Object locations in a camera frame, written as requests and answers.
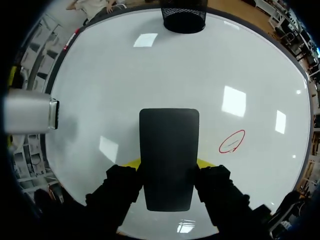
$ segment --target yellow tape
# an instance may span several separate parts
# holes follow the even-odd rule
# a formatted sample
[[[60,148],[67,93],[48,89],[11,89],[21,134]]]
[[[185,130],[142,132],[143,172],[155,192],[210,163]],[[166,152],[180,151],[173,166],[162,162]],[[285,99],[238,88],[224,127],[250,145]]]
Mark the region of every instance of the yellow tape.
[[[131,168],[135,168],[136,170],[138,169],[139,165],[141,163],[141,159],[138,158],[136,160],[133,160],[127,164],[124,164],[122,166],[124,167],[131,167]],[[207,161],[201,160],[201,159],[197,159],[196,163],[198,164],[199,168],[206,168],[206,167],[215,167],[215,165],[213,165],[212,163],[209,163]]]
[[[8,79],[8,86],[12,85],[12,82],[14,81],[14,76],[15,76],[16,70],[17,70],[16,66],[13,66],[11,68],[9,79]]]

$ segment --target white table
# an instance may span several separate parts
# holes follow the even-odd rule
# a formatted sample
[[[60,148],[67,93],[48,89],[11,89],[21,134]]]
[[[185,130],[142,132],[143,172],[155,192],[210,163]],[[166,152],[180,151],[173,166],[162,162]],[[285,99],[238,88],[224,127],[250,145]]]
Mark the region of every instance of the white table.
[[[194,108],[198,158],[225,165],[252,208],[265,204],[274,213],[309,155],[305,72],[268,35],[228,14],[210,9],[205,29],[185,35],[168,31],[159,9],[127,11],[81,32],[56,73],[51,94],[60,101],[59,127],[45,144],[59,181],[85,204],[108,168],[140,157],[141,109]],[[221,153],[233,133],[229,140],[243,138],[241,144]],[[119,231],[162,240],[217,229],[196,191],[189,211],[152,212],[142,189]]]

